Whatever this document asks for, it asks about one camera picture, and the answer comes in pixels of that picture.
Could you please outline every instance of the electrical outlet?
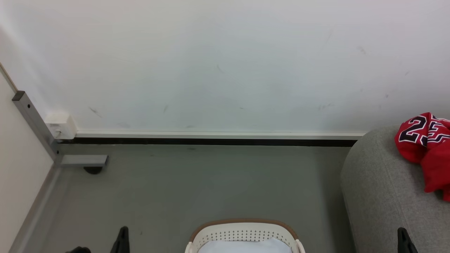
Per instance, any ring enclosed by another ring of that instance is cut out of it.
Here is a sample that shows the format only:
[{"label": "electrical outlet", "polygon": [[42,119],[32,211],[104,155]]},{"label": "electrical outlet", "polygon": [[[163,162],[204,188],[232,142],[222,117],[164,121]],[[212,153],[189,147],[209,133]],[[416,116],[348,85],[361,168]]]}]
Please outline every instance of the electrical outlet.
[{"label": "electrical outlet", "polygon": [[44,120],[53,138],[73,139],[77,133],[77,127],[72,117],[67,113],[53,113],[47,115]]}]

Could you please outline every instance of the metal frame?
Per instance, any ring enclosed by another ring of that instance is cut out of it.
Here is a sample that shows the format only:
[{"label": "metal frame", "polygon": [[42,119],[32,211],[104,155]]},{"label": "metal frame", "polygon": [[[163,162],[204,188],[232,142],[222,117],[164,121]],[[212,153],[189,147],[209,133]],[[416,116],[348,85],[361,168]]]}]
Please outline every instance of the metal frame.
[{"label": "metal frame", "polygon": [[57,166],[61,167],[103,167],[108,160],[107,155],[64,155],[59,143],[45,125],[25,91],[18,90],[12,99],[23,118],[27,121],[42,146]]}]

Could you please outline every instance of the white laundry basket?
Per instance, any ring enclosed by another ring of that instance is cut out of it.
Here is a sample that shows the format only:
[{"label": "white laundry basket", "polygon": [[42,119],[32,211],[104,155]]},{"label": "white laundry basket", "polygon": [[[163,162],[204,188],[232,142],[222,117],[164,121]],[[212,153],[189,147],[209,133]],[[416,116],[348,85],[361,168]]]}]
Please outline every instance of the white laundry basket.
[{"label": "white laundry basket", "polygon": [[198,253],[209,241],[259,242],[277,238],[291,247],[292,253],[305,253],[295,231],[280,221],[229,219],[203,224],[192,234],[184,253]]}]

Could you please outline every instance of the baseboard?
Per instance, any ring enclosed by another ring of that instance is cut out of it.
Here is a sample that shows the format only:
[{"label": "baseboard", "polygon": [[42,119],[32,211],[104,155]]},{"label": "baseboard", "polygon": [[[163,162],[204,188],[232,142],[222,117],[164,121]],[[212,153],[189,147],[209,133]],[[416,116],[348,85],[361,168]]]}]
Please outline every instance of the baseboard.
[{"label": "baseboard", "polygon": [[79,131],[61,144],[263,145],[351,147],[362,133]]},{"label": "baseboard", "polygon": [[365,133],[299,132],[152,132],[79,130],[78,138],[155,138],[155,139],[261,139],[261,140],[358,140]]}]

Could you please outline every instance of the gray fabric sofa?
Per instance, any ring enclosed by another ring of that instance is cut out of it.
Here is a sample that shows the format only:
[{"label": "gray fabric sofa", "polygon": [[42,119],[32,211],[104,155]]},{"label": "gray fabric sofa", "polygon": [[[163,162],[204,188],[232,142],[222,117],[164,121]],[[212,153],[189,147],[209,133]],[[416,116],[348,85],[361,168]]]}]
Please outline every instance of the gray fabric sofa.
[{"label": "gray fabric sofa", "polygon": [[402,158],[397,126],[364,135],[351,148],[341,186],[358,253],[396,253],[407,229],[418,253],[450,252],[450,203],[425,193],[422,169]]}]

